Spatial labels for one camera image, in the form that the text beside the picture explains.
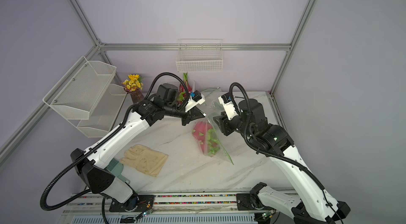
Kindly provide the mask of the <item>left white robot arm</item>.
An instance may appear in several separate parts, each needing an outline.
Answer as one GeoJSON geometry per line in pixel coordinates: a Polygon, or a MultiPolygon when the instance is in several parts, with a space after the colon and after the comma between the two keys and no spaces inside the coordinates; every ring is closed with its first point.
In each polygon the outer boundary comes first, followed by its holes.
{"type": "Polygon", "coordinates": [[[147,93],[142,101],[131,105],[126,110],[123,121],[101,140],[85,150],[75,149],[70,155],[72,163],[56,175],[45,188],[40,198],[41,209],[45,211],[59,209],[91,192],[111,198],[121,204],[125,211],[134,211],[140,201],[138,194],[129,184],[106,170],[106,167],[132,139],[165,116],[181,118],[183,126],[204,117],[203,112],[197,108],[197,105],[205,101],[204,95],[199,91],[186,92],[186,98],[181,104],[177,101],[178,97],[176,86],[168,83],[160,85],[154,95],[147,93]],[[84,181],[87,190],[56,205],[49,205],[47,198],[51,189],[72,169],[84,181]]]}

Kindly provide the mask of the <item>clear zip-top bag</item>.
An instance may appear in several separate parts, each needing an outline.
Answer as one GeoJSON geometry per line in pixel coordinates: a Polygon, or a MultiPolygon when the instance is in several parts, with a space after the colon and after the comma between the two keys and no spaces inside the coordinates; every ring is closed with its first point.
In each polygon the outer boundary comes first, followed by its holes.
{"type": "Polygon", "coordinates": [[[224,94],[220,87],[207,88],[201,93],[205,97],[205,102],[200,106],[202,112],[209,115],[212,113],[220,114],[224,111],[223,105],[218,100],[224,94]]]}
{"type": "Polygon", "coordinates": [[[234,164],[227,151],[219,126],[215,123],[214,117],[219,113],[209,113],[205,118],[200,118],[192,128],[191,135],[195,139],[202,155],[215,157],[234,164]]]}

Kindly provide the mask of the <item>pink dragon fruit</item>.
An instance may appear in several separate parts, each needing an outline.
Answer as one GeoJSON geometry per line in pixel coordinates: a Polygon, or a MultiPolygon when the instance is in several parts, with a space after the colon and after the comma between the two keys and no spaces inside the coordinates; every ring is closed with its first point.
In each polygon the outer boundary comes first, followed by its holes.
{"type": "Polygon", "coordinates": [[[183,73],[183,84],[179,86],[179,92],[181,97],[186,97],[186,93],[192,92],[192,86],[189,84],[188,73],[183,73]]]}

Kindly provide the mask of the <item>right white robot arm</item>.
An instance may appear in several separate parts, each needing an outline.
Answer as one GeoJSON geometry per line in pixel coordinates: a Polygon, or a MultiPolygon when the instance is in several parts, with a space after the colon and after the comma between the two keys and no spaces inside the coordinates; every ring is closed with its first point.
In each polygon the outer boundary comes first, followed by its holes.
{"type": "Polygon", "coordinates": [[[288,132],[267,121],[263,105],[249,98],[240,83],[232,83],[219,102],[224,111],[214,121],[220,131],[225,136],[239,133],[250,149],[269,158],[282,171],[297,193],[296,197],[289,196],[260,182],[250,191],[253,207],[273,208],[296,224],[344,221],[351,212],[350,206],[328,193],[302,159],[288,132]]]}

